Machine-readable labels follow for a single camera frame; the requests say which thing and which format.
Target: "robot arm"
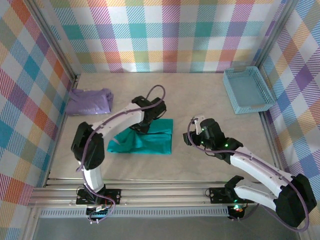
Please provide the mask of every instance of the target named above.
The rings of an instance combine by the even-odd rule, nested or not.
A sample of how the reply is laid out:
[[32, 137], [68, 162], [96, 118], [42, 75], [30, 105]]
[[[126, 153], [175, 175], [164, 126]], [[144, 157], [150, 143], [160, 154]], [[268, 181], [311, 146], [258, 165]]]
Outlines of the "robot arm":
[[[194, 119], [195, 131], [189, 132], [193, 144], [218, 151], [214, 153], [216, 158], [242, 169], [261, 182], [256, 184], [242, 176], [233, 177], [225, 185], [225, 193], [232, 201], [254, 201], [275, 211], [288, 225], [297, 227], [305, 219], [305, 211], [289, 181], [302, 195], [308, 212], [315, 208], [317, 202], [304, 175], [293, 176], [253, 155], [241, 142], [225, 137], [214, 119], [205, 119], [203, 115]], [[193, 145], [188, 133], [184, 133], [183, 138], [187, 145]]]
[[[122, 112], [127, 112], [127, 114], [120, 114], [117, 118], [110, 120], [106, 124], [104, 124], [106, 122], [106, 119], [104, 119], [102, 121], [95, 122], [92, 125], [83, 122], [78, 126], [71, 150], [79, 163], [82, 160], [85, 144], [89, 136], [92, 134], [94, 129], [100, 127], [91, 138], [83, 165], [84, 177], [88, 186], [94, 193], [105, 196], [106, 189], [101, 176], [100, 165], [105, 159], [105, 150], [107, 149], [109, 141], [127, 128], [146, 134], [151, 122], [159, 118], [159, 116], [166, 111], [166, 104], [162, 101], [160, 104], [152, 108], [132, 112], [130, 112], [130, 110], [145, 108], [154, 105], [159, 101], [161, 101], [161, 99], [158, 97], [153, 101], [149, 101], [143, 96], [138, 96], [133, 99], [128, 106], [117, 112], [115, 115]], [[100, 202], [104, 201], [100, 197], [94, 196], [89, 190], [87, 190], [86, 193], [87, 195], [84, 198], [93, 205], [100, 204]]]

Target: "plaid wall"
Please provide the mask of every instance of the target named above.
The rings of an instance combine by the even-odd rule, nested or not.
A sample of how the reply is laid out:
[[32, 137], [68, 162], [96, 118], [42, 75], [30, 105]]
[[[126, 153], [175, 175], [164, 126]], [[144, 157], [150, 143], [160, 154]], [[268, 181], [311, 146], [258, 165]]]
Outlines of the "plaid wall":
[[286, 0], [37, 2], [75, 72], [202, 73], [250, 65]]
[[0, 0], [0, 240], [15, 240], [71, 81], [22, 0]]
[[268, 118], [287, 171], [309, 178], [320, 237], [320, 0], [301, 0], [263, 65], [276, 104]]

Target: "light blue tray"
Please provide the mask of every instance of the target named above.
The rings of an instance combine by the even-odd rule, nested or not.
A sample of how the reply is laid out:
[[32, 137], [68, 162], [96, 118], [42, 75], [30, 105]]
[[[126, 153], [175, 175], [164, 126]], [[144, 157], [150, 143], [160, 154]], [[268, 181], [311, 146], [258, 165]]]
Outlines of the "light blue tray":
[[267, 111], [276, 102], [256, 66], [225, 70], [223, 83], [236, 114]]

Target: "teal cloth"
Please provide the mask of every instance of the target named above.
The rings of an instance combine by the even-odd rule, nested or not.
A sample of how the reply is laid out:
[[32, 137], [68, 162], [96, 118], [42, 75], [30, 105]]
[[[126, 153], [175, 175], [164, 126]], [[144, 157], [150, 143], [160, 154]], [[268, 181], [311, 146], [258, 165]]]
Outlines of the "teal cloth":
[[109, 142], [107, 151], [110, 153], [126, 154], [159, 154], [169, 155], [172, 149], [173, 119], [154, 120], [147, 134], [137, 133], [127, 128]]

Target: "marble surface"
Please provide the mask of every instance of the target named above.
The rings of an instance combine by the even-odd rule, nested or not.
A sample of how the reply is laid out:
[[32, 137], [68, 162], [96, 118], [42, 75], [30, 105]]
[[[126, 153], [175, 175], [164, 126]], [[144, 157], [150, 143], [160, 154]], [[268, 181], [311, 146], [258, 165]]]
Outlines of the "marble surface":
[[[235, 175], [255, 179], [243, 170], [187, 146], [183, 133], [192, 116], [204, 114], [215, 119], [226, 137], [242, 142], [258, 157], [273, 164], [258, 113], [235, 114], [223, 84], [221, 73], [84, 73], [78, 89], [109, 88], [114, 93], [112, 112], [124, 108], [134, 97], [146, 96], [155, 84], [166, 89], [164, 118], [173, 119], [172, 154], [115, 154], [106, 152], [101, 165], [104, 179], [228, 181]], [[150, 98], [160, 97], [161, 88]], [[50, 178], [80, 178], [78, 162], [71, 144], [78, 125], [89, 124], [111, 116], [70, 116], [65, 123], [53, 159]]]

